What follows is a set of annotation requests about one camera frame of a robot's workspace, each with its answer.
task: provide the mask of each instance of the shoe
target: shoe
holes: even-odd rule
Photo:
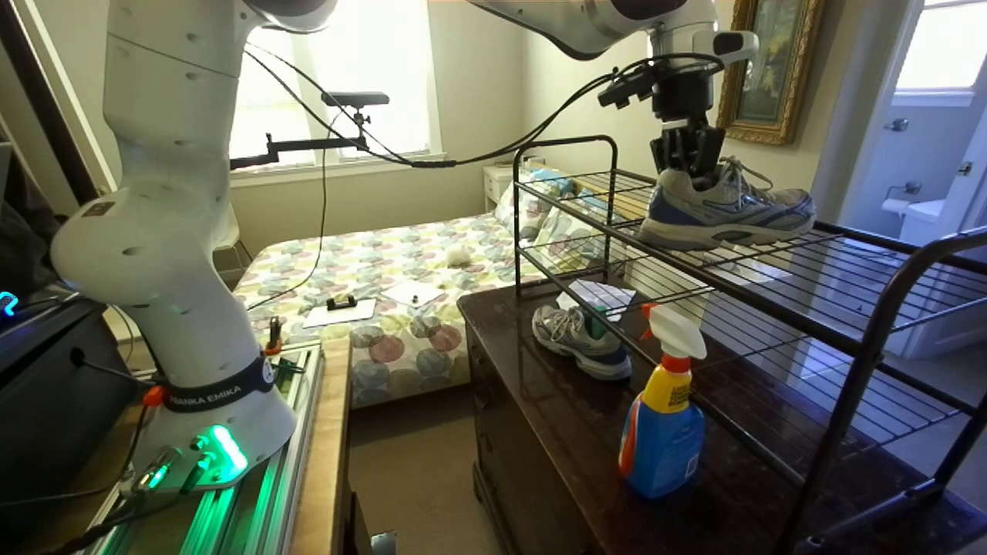
[[[633,376],[623,344],[583,310],[541,305],[531,318],[535,341],[566,358],[576,358],[576,368],[598,379],[618,382]]]
[[[639,238],[672,249],[789,240],[812,230],[812,199],[799,188],[754,188],[742,161],[718,161],[711,179],[664,170]]]

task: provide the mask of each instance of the window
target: window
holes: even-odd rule
[[[927,0],[899,92],[974,92],[987,55],[987,0]]]
[[[319,33],[284,33],[259,29],[247,49],[259,55],[325,123],[356,135],[356,123],[338,109],[322,105],[319,90],[297,78],[282,58],[290,58],[329,92],[385,92],[389,105],[365,109],[385,147],[400,155],[436,151],[437,132],[433,92],[433,41],[427,0],[351,0],[338,3]],[[232,131],[232,157],[266,151],[266,132],[275,139],[322,139],[326,131],[297,105],[290,92],[249,55],[242,65],[239,112]],[[282,168],[311,168],[319,151],[282,155]],[[365,151],[326,151],[326,164],[358,164]]]

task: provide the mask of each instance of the metal rack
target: metal rack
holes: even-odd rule
[[[607,170],[573,173],[583,191],[605,200],[605,212],[585,212],[571,199],[552,199],[519,179],[531,147],[605,145]],[[911,334],[987,310],[987,263],[974,260],[987,247],[987,231],[947,238],[924,249],[887,238],[817,223],[815,231],[761,247],[656,249],[637,238],[642,208],[655,191],[650,179],[618,170],[618,145],[607,135],[573,135],[535,143],[516,157],[516,210],[531,195],[591,226],[591,236],[566,238],[566,247],[585,245],[576,271],[559,271],[559,245],[521,245],[516,219],[516,288],[531,283],[531,271],[556,280],[579,305],[614,305],[591,298],[571,288],[573,278],[596,278],[633,288],[647,302],[677,305],[705,322],[711,358],[698,370],[693,401],[749,444],[749,451],[796,489],[796,506],[780,530],[780,553],[825,546],[829,537],[858,530],[879,514],[901,512],[920,500],[943,493],[960,462],[987,423],[987,396],[957,398],[908,368],[894,368],[894,353]],[[610,331],[647,364],[656,347],[642,334],[637,310]],[[783,423],[754,431],[755,410],[742,406],[739,382],[729,374],[760,374],[772,398],[789,398]],[[841,521],[812,525],[812,508],[841,459],[887,446],[950,416],[966,416],[966,429],[942,467],[917,483],[901,483],[887,500],[858,506]],[[789,444],[794,429],[812,442]]]

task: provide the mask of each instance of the sneaker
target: sneaker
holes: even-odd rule
[[[812,230],[815,217],[810,191],[754,188],[742,170],[748,168],[731,157],[718,161],[715,176],[711,179],[690,179],[681,170],[664,170],[656,176],[662,184],[655,188],[647,217],[639,226],[639,238],[655,247],[714,249],[726,240],[789,240]]]
[[[535,341],[566,358],[576,358],[576,368],[598,382],[618,382],[633,376],[623,344],[583,310],[541,305],[531,318]]]

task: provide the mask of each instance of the doorway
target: doorway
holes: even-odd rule
[[[987,226],[987,0],[927,0],[911,19],[841,226],[920,247]]]

